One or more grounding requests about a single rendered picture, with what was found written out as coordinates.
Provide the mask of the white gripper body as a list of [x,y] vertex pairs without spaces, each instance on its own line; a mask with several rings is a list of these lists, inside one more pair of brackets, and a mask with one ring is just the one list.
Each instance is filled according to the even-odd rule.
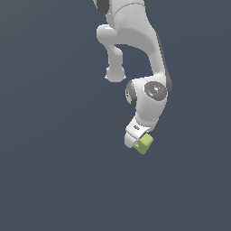
[[132,148],[148,130],[149,127],[138,124],[133,118],[125,128],[125,145]]

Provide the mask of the green cube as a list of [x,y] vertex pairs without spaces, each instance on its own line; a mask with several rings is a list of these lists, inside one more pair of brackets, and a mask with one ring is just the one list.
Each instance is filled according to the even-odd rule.
[[153,142],[149,134],[144,134],[141,139],[134,145],[134,148],[140,154],[145,154]]

